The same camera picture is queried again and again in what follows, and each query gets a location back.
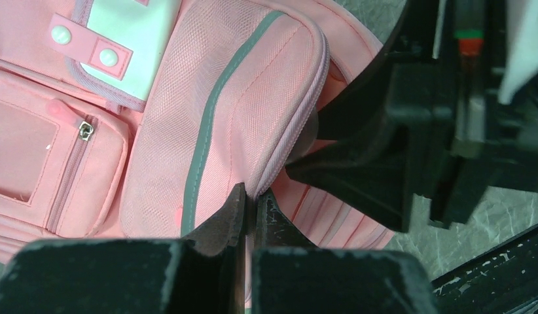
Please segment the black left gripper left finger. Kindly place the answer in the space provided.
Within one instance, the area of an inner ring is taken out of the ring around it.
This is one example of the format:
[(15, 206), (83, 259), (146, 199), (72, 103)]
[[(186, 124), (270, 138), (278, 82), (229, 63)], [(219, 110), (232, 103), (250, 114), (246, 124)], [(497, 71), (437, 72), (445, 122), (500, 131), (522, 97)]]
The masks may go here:
[(40, 240), (0, 279), (0, 313), (243, 313), (244, 184), (181, 239)]

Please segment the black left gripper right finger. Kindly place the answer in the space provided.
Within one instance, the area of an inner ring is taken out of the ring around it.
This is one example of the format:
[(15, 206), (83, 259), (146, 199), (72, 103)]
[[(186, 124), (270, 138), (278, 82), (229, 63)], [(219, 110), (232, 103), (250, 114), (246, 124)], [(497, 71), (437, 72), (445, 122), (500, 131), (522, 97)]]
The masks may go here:
[(257, 205), (253, 313), (437, 313), (420, 261), (398, 251), (322, 249), (281, 212), (272, 191)]

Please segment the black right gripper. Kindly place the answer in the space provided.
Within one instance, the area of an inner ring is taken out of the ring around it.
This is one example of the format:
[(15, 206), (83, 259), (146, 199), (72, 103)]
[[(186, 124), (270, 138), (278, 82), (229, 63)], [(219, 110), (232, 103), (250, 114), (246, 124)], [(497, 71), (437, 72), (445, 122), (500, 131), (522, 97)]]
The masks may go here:
[(538, 76), (510, 105), (506, 1), (408, 1), (393, 40), (319, 112), (320, 140), (359, 131), (384, 101), (406, 132), (401, 228), (411, 198), (430, 199), (428, 221), (465, 224), (491, 186), (538, 193)]

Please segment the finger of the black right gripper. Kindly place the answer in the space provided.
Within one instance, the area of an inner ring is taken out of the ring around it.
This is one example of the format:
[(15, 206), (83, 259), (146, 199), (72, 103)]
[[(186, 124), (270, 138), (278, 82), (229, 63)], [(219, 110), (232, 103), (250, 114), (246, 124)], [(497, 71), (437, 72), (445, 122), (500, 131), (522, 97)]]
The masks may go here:
[(406, 132), (386, 130), (330, 143), (287, 165), (288, 176), (324, 190), (394, 232), (406, 233)]

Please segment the pink school backpack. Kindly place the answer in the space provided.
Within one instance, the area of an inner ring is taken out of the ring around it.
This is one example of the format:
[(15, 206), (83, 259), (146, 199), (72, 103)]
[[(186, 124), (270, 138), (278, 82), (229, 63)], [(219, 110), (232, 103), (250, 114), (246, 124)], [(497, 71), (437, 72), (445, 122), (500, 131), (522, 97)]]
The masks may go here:
[(381, 43), (334, 1), (0, 1), (0, 262), (40, 240), (181, 239), (247, 196), (323, 249), (393, 232), (285, 166)]

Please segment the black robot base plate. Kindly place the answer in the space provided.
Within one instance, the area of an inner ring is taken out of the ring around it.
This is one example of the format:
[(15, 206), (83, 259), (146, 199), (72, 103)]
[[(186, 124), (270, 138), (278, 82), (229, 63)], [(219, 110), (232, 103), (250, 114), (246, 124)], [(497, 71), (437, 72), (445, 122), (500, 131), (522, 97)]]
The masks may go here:
[(538, 313), (538, 224), (433, 281), (439, 313)]

